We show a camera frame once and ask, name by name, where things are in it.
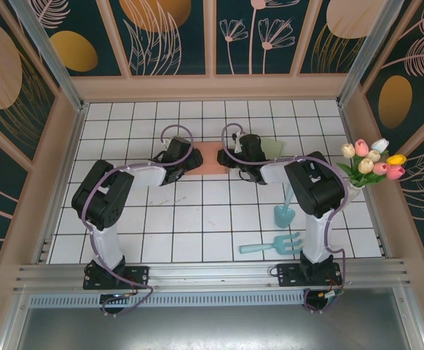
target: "white grid tiles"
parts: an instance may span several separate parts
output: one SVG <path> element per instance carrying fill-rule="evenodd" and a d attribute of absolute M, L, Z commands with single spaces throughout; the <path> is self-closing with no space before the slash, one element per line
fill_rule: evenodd
<path fill-rule="evenodd" d="M 71 198 L 94 162 L 120 166 L 142 163 L 164 150 L 163 128 L 189 128 L 196 141 L 218 141 L 227 123 L 283 141 L 283 156 L 321 151 L 332 163 L 344 161 L 345 131 L 334 101 L 188 101 L 91 104 L 63 199 L 49 263 L 88 263 L 92 258 L 85 227 Z M 167 131 L 171 137 L 178 131 Z M 289 228 L 274 223 L 286 188 L 244 182 L 235 169 L 227 175 L 184 176 L 164 187 L 131 190 L 117 223 L 119 245 L 128 263 L 192 263 L 299 259 L 274 249 L 239 253 L 239 245 L 272 243 L 275 236 L 300 232 L 305 214 L 296 198 Z M 378 238 L 361 194 L 333 221 L 333 249 L 347 257 L 380 257 Z"/>

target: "light blue toy trowel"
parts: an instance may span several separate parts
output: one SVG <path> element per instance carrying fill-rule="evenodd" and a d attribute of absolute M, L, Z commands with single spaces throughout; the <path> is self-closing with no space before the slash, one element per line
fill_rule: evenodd
<path fill-rule="evenodd" d="M 293 209 L 289 209 L 290 201 L 293 198 L 293 189 L 291 185 L 288 184 L 288 190 L 286 191 L 285 204 L 282 206 L 275 206 L 273 209 L 275 216 L 275 224 L 279 228 L 287 228 L 290 225 L 290 222 L 293 220 L 295 212 Z"/>
<path fill-rule="evenodd" d="M 290 255 L 290 254 L 298 254 L 301 252 L 301 249 L 287 249 L 293 246 L 299 246 L 302 243 L 302 240 L 298 240 L 295 242 L 285 242 L 287 239 L 294 239 L 299 236 L 299 233 L 294 233 L 292 235 L 281 235 L 276 236 L 273 239 L 273 244 L 249 244 L 247 246 L 240 246 L 240 253 L 254 253 L 260 252 L 261 250 L 268 250 L 271 248 L 275 248 L 278 254 L 280 255 Z"/>

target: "pink tulip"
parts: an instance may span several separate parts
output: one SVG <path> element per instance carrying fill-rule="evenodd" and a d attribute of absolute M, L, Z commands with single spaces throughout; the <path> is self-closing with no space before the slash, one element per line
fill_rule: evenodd
<path fill-rule="evenodd" d="M 376 175 L 383 175 L 386 174 L 389 169 L 390 166 L 387 163 L 375 163 L 372 172 Z"/>
<path fill-rule="evenodd" d="M 355 150 L 356 150 L 356 154 L 359 157 L 366 157 L 369 153 L 369 146 L 367 145 L 367 143 L 364 140 L 359 139 L 355 143 Z"/>
<path fill-rule="evenodd" d="M 397 180 L 402 177 L 404 173 L 405 171 L 401 166 L 391 166 L 387 171 L 387 177 L 390 180 Z"/>

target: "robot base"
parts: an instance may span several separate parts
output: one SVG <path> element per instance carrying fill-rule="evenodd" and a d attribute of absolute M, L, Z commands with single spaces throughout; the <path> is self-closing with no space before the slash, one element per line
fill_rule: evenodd
<path fill-rule="evenodd" d="M 84 290 L 131 289 L 129 284 L 114 278 L 94 260 L 85 267 L 84 272 L 84 284 L 82 285 L 82 289 Z M 123 257 L 118 266 L 113 269 L 113 272 L 125 279 L 137 283 L 147 285 L 149 281 L 149 267 L 126 266 L 125 257 Z"/>
<path fill-rule="evenodd" d="M 342 284 L 340 266 L 334 262 L 333 255 L 323 262 L 312 264 L 303 251 L 299 263 L 278 264 L 277 275 L 280 287 L 330 286 L 330 278 L 336 284 Z"/>

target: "orange mat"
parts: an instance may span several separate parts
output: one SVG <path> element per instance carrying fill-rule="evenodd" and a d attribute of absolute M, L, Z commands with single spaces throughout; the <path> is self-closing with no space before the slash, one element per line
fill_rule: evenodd
<path fill-rule="evenodd" d="M 229 169 L 217 162 L 217 152 L 222 148 L 221 141 L 195 142 L 195 148 L 200 150 L 204 163 L 186 175 L 219 175 L 228 174 Z"/>

